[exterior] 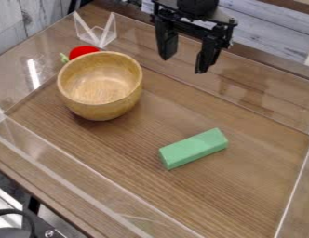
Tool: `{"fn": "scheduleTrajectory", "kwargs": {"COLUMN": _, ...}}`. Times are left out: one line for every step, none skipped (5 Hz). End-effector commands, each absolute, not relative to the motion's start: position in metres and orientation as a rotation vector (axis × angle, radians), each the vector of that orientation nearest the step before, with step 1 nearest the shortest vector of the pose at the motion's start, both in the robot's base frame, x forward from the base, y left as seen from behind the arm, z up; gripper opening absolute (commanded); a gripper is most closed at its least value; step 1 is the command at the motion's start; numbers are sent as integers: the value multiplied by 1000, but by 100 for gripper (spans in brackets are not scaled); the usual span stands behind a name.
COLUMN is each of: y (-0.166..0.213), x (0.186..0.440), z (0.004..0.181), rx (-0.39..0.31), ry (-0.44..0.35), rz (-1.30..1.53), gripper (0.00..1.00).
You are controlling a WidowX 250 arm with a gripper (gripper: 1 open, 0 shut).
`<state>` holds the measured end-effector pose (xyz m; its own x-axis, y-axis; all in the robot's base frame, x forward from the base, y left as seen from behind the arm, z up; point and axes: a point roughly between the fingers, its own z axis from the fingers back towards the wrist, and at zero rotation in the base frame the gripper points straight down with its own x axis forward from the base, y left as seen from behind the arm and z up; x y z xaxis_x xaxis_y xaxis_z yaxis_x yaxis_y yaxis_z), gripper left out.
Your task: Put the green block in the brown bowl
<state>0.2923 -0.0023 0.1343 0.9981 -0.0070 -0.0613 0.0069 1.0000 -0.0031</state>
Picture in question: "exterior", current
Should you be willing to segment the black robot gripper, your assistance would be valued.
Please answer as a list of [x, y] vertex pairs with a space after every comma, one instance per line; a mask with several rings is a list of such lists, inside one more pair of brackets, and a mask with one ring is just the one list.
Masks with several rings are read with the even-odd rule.
[[158, 54], [167, 60], [176, 52], [178, 32], [203, 38], [195, 73], [215, 64], [222, 48], [229, 48], [238, 21], [221, 8], [219, 0], [151, 0]]

